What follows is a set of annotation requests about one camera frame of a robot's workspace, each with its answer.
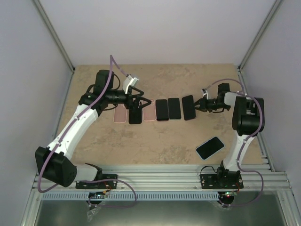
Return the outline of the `black smartphone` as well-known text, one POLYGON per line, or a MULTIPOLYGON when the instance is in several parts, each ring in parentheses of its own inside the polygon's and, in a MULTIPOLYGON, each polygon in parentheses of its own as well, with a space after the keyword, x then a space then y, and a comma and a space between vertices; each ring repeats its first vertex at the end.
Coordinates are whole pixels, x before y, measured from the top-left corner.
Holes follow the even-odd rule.
POLYGON ((167 99, 157 99, 155 101, 156 105, 156 117, 157 121, 168 121, 168 102, 167 99))

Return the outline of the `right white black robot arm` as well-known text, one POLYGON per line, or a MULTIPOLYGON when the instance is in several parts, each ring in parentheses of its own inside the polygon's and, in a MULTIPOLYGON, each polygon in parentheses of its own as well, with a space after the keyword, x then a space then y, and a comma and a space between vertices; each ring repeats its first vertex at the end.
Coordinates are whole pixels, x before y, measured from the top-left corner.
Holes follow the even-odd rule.
POLYGON ((215 173, 200 173, 202 188, 243 188, 241 164, 250 143, 264 128, 264 100, 250 97, 243 91, 231 91, 228 83, 218 85, 216 98, 209 99, 207 89, 203 89, 203 93, 203 97, 194 103, 195 109, 209 113, 233 109, 231 124, 235 136, 229 153, 215 173))

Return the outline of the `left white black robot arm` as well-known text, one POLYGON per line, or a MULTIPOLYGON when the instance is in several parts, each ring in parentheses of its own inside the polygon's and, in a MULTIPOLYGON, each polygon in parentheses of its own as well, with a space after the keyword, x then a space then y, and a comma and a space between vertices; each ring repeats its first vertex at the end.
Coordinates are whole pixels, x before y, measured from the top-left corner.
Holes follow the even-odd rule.
POLYGON ((130 120, 136 118, 141 121, 142 109, 151 104, 151 100, 143 97, 144 92, 135 87, 139 81, 137 77, 127 75, 124 82, 113 88, 115 77, 113 71, 100 70, 94 84, 81 96, 75 113, 59 135, 47 147, 40 146, 35 151, 40 192, 43 192, 43 178, 63 187, 73 182, 88 183, 92 188, 102 185, 104 177, 100 167, 91 163, 76 166, 71 162, 77 144, 109 105, 123 105, 132 114, 130 120))

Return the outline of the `phone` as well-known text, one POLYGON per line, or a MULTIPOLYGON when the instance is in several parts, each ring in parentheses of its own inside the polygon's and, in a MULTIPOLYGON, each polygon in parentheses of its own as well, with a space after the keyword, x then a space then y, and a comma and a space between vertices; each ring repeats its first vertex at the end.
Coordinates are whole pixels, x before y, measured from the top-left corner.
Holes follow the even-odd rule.
POLYGON ((188 95, 182 98, 182 108, 185 121, 196 118, 193 95, 188 95))
POLYGON ((221 149, 225 144, 218 138, 213 137, 196 148, 196 153, 202 160, 207 160, 221 149))
POLYGON ((168 114, 169 119, 171 120, 179 120, 182 118, 181 115, 181 107, 180 107, 180 100, 177 97, 169 98, 168 102, 168 114))

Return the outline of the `black phone case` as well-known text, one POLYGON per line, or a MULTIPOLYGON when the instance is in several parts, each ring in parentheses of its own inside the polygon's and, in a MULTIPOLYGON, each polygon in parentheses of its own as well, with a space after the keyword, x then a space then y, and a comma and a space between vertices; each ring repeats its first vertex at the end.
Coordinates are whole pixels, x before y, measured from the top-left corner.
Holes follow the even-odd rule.
POLYGON ((142 123, 142 109, 140 107, 129 109, 128 122, 131 125, 142 123))

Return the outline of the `light pink phone case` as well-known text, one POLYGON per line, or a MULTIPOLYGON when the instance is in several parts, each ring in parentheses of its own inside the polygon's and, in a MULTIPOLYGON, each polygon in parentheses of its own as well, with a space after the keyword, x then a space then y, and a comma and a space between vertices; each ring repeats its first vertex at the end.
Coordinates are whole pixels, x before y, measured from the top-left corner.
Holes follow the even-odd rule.
POLYGON ((155 101, 154 99, 150 100, 151 104, 142 109, 144 121, 155 121, 157 119, 155 101))

